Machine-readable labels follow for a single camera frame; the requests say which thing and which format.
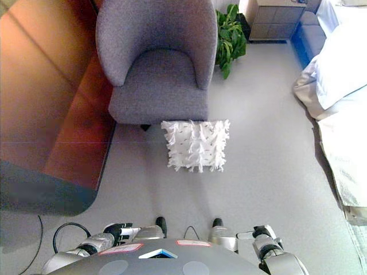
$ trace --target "wall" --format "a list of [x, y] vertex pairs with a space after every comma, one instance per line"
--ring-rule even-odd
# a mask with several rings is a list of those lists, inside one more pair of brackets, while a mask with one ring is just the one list
[[212, 0], [213, 6], [216, 10], [222, 13], [227, 13], [227, 6], [229, 4], [239, 4], [240, 0]]

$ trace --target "bed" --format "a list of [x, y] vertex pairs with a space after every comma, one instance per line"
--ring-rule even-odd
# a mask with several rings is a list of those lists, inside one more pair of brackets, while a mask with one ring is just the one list
[[367, 16], [343, 22], [304, 69], [294, 93], [319, 127], [338, 200], [367, 274]]
[[326, 37], [343, 23], [367, 18], [367, 6], [343, 6], [344, 2], [364, 5], [364, 0], [322, 0], [316, 16]]

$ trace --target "armchair backrest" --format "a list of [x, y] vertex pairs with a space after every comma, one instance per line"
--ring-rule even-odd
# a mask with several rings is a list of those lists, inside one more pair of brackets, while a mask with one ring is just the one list
[[124, 84], [140, 54], [163, 48], [186, 53], [198, 87], [206, 89], [216, 55], [216, 15], [211, 0], [106, 0], [97, 18], [96, 42], [114, 86]]

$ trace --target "gray carpet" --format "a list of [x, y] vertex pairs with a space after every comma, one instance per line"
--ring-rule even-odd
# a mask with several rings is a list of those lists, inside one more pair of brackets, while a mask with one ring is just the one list
[[[166, 217], [171, 238], [182, 238], [193, 225], [206, 239], [215, 217], [235, 232], [270, 224], [310, 274], [362, 274], [313, 124], [291, 93], [300, 70], [291, 45], [251, 44], [227, 80], [215, 72], [209, 116], [231, 122], [222, 173], [175, 172], [166, 167], [158, 125], [147, 132], [119, 125], [95, 203], [76, 217], [42, 217], [44, 242], [28, 274], [52, 256], [52, 235], [65, 221], [94, 234], [117, 221], [149, 225], [159, 215]], [[2, 212], [1, 274], [16, 274], [28, 264], [38, 244], [37, 220]], [[81, 230], [65, 229], [60, 250], [82, 239]], [[251, 241], [240, 241], [239, 251], [257, 264]]]

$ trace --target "nightstand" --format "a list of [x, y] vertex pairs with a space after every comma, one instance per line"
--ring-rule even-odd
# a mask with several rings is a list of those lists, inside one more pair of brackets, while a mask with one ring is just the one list
[[305, 8], [306, 4], [292, 0], [249, 0], [249, 40], [290, 39]]

